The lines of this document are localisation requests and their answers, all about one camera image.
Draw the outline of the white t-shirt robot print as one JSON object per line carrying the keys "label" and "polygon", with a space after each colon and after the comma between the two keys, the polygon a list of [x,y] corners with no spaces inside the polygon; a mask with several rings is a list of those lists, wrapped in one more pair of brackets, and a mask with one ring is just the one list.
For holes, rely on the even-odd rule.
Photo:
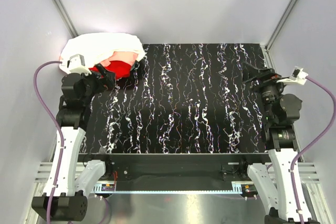
{"label": "white t-shirt robot print", "polygon": [[138,54],[136,61],[145,56],[143,45],[135,35],[126,33],[89,33],[68,40],[59,60],[80,54],[84,56],[88,68],[109,58],[115,51],[131,51]]}

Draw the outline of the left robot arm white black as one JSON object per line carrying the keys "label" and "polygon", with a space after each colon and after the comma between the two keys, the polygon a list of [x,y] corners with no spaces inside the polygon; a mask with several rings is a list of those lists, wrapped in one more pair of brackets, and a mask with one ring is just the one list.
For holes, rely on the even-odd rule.
{"label": "left robot arm white black", "polygon": [[76,176],[80,146],[85,138],[91,116],[92,98],[115,87],[115,74],[108,73],[97,64],[97,73],[69,73],[61,80],[62,96],[59,111],[54,116],[43,101],[37,76],[49,61],[39,66],[33,77],[36,96],[51,117],[57,129],[57,140],[52,167],[41,196],[32,199],[32,209],[47,223],[53,221],[82,221],[86,215],[88,198],[98,180],[118,178],[111,159],[104,154],[99,159],[87,161],[84,170]]}

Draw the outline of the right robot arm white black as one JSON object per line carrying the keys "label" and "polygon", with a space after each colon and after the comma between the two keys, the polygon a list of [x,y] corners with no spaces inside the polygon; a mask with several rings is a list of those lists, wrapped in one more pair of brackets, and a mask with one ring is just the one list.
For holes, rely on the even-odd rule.
{"label": "right robot arm white black", "polygon": [[265,209],[265,223],[317,223],[303,193],[299,176],[299,153],[293,124],[300,118],[302,100],[284,94],[285,86],[304,85],[308,74],[295,67],[289,77],[273,68],[257,68],[243,62],[243,81],[261,96],[265,122],[262,137],[271,160],[274,178],[262,163],[245,162],[238,167],[239,176],[252,180]]}

